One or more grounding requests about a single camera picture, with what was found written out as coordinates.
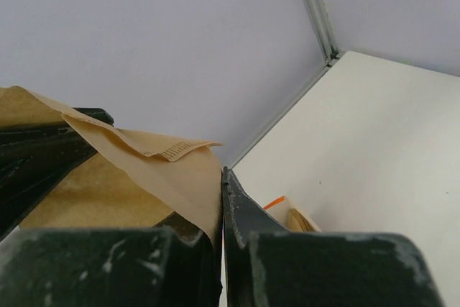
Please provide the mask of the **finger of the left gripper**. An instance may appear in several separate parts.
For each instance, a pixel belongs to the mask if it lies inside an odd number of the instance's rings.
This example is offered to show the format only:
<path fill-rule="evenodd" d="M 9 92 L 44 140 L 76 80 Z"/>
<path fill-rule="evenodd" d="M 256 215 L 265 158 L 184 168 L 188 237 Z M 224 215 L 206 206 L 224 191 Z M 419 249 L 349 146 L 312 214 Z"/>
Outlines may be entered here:
<path fill-rule="evenodd" d="M 96 150 L 65 121 L 1 126 L 1 238 Z"/>

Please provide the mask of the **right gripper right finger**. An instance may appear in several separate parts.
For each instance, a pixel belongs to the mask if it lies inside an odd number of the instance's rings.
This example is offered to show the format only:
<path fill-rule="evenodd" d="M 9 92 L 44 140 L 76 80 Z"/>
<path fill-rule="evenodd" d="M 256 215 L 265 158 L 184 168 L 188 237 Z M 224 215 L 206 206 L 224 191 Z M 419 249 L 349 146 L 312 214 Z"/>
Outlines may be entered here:
<path fill-rule="evenodd" d="M 269 306 L 269 273 L 264 241 L 287 229 L 243 189 L 234 171 L 222 172 L 226 293 L 229 306 Z"/>

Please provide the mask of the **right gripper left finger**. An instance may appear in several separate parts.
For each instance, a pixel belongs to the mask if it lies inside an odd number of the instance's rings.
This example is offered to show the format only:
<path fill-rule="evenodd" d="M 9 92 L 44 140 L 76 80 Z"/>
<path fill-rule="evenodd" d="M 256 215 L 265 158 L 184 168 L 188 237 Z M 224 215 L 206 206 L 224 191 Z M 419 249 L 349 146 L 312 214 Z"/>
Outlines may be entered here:
<path fill-rule="evenodd" d="M 221 236 L 211 240 L 197 226 L 173 212 L 155 225 L 172 237 L 158 306 L 217 306 L 221 284 Z"/>

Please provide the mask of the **orange coffee filter box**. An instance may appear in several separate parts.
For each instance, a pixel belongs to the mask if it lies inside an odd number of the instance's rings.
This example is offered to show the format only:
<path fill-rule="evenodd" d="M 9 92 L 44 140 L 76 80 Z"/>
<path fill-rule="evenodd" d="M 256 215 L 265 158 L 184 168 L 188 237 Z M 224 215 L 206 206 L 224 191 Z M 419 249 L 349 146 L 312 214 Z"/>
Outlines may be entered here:
<path fill-rule="evenodd" d="M 312 220 L 312 218 L 309 217 L 307 213 L 303 212 L 299 207 L 297 207 L 287 196 L 276 198 L 272 202 L 268 203 L 264 207 L 264 210 L 278 223 L 288 229 L 288 212 L 292 208 L 297 209 L 308 220 L 308 222 L 314 228 L 313 232 L 321 231 L 316 223 Z"/>

